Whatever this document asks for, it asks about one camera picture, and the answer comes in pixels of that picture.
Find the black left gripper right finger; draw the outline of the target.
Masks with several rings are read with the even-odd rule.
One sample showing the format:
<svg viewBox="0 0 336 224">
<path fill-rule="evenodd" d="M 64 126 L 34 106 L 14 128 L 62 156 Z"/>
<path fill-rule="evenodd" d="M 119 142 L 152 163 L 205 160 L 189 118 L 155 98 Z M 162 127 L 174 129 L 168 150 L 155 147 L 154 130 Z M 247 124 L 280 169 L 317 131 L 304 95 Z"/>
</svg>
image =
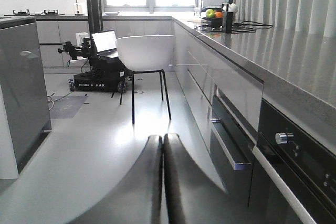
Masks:
<svg viewBox="0 0 336 224">
<path fill-rule="evenodd" d="M 194 162 L 176 133 L 164 136 L 164 183 L 170 223 L 262 223 Z"/>
</svg>

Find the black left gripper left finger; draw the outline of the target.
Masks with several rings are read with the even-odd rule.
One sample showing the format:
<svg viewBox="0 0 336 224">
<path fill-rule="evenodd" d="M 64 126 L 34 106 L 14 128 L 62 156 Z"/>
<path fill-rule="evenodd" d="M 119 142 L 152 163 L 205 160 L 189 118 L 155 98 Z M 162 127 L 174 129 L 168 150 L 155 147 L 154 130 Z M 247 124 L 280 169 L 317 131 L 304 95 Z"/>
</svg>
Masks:
<svg viewBox="0 0 336 224">
<path fill-rule="evenodd" d="M 150 135 L 113 190 L 71 223 L 159 223 L 161 196 L 162 137 Z"/>
</svg>

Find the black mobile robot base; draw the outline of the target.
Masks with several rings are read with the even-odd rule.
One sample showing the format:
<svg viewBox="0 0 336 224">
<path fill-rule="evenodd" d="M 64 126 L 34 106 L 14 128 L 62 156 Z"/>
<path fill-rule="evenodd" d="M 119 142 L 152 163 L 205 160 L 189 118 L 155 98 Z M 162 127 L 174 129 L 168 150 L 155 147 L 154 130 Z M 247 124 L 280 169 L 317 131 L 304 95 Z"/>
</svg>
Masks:
<svg viewBox="0 0 336 224">
<path fill-rule="evenodd" d="M 125 91 L 125 80 L 130 76 L 130 70 L 125 67 L 118 57 L 118 52 L 109 56 L 97 55 L 96 47 L 91 34 L 105 31 L 103 29 L 103 17 L 101 0 L 87 0 L 89 35 L 83 39 L 81 46 L 74 46 L 70 41 L 65 42 L 59 53 L 65 52 L 72 60 L 80 57 L 88 59 L 90 70 L 74 75 L 69 80 L 71 91 Z"/>
</svg>

